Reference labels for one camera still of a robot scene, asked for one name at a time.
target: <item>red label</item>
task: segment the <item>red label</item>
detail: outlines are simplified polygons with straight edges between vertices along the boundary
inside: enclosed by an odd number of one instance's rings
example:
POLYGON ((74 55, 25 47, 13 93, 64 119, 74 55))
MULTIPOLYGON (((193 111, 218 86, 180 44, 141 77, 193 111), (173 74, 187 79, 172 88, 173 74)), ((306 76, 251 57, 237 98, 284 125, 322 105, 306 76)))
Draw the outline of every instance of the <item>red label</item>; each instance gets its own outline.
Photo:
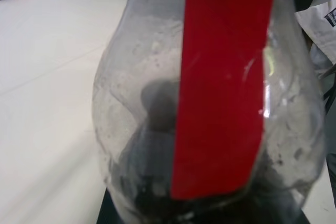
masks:
POLYGON ((172 197, 244 188, 263 135, 272 0, 186 0, 172 197))

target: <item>red strip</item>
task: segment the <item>red strip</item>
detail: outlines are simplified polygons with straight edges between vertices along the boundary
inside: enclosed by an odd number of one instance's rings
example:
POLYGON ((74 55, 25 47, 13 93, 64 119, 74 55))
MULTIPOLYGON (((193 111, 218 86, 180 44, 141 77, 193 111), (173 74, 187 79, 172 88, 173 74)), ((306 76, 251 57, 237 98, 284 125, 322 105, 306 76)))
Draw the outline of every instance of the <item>red strip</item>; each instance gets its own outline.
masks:
POLYGON ((263 57, 272 0, 186 0, 172 196, 232 193, 263 134, 263 57))

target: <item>clear glass jar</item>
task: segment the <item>clear glass jar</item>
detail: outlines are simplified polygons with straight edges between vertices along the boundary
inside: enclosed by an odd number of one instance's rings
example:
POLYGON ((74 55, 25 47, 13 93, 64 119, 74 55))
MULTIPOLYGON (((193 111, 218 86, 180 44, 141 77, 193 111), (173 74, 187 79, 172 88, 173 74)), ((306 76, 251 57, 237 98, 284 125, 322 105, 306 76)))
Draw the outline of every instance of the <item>clear glass jar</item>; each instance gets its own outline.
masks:
POLYGON ((321 172, 325 144, 319 86, 293 0, 274 0, 264 49, 263 145, 250 182, 239 194, 182 201, 171 198, 170 186, 184 4, 128 0, 99 65, 93 121, 119 214, 131 224, 294 223, 321 172))

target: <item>white fabric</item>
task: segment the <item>white fabric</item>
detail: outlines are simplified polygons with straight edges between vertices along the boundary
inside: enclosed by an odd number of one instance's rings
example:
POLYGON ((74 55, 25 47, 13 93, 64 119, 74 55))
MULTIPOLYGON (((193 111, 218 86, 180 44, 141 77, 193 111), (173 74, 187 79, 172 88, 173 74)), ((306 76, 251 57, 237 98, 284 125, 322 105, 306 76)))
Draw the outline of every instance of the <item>white fabric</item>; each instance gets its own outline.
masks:
POLYGON ((296 13, 300 26, 333 64, 336 63, 336 26, 333 27, 325 17, 335 9, 336 0, 331 0, 296 13))
POLYGON ((93 224, 93 78, 126 0, 0 1, 0 223, 93 224))

